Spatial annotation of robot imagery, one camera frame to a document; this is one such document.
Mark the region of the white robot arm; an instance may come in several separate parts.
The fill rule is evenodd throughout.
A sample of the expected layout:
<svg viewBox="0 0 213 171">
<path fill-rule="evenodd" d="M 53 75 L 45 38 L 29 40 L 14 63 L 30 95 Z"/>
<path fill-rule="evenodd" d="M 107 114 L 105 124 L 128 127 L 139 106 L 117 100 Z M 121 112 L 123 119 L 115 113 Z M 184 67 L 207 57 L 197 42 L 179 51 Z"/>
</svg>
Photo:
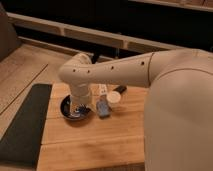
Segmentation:
<svg viewBox="0 0 213 171">
<path fill-rule="evenodd" d="M 177 49 L 98 64 L 80 53 L 59 77 L 78 104 L 90 102 L 91 83 L 147 87 L 145 170 L 213 171 L 213 53 Z"/>
</svg>

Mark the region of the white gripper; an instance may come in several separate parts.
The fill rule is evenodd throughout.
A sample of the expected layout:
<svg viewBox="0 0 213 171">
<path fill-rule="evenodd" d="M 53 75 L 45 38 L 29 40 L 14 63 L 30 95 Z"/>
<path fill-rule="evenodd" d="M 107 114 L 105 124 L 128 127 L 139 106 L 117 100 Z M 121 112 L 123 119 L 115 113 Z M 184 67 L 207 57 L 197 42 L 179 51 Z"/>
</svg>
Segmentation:
<svg viewBox="0 0 213 171">
<path fill-rule="evenodd" d="M 70 96 L 72 98 L 71 110 L 74 111 L 79 105 L 89 107 L 92 101 L 89 84 L 70 85 Z"/>
</svg>

